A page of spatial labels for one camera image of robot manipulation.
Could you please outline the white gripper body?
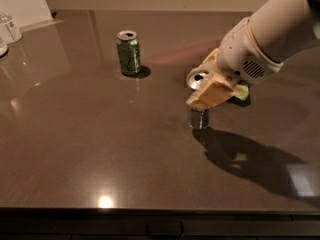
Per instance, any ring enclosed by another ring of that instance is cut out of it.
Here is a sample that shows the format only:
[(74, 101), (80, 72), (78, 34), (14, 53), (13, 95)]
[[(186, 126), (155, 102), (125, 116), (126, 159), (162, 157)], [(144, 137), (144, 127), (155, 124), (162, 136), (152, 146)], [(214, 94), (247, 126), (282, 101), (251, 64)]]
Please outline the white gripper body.
[(216, 65), (229, 77), (250, 85), (260, 84), (278, 73), (283, 66), (261, 51), (252, 34), (248, 17), (243, 18), (225, 35), (218, 48)]

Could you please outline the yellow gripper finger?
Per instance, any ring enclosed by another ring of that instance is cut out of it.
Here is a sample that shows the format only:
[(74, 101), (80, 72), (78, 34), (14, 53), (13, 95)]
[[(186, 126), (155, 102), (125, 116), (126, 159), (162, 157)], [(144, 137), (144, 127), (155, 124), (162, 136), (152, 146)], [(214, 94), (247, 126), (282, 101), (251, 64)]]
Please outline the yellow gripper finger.
[(216, 57), (218, 49), (214, 49), (201, 63), (200, 69), (207, 71), (208, 73), (215, 72), (217, 70)]
[(233, 96), (234, 86), (223, 76), (215, 75), (203, 82), (186, 103), (196, 110), (215, 107)]

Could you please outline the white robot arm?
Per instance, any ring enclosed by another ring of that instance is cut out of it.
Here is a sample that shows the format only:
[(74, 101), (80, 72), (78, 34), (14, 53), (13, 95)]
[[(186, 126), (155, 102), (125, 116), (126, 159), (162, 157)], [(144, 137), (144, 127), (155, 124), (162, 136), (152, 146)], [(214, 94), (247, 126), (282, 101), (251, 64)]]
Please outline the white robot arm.
[(320, 0), (269, 0), (242, 19), (198, 69), (206, 72), (187, 104), (207, 110), (230, 99), (240, 82), (255, 85), (297, 52), (320, 41)]

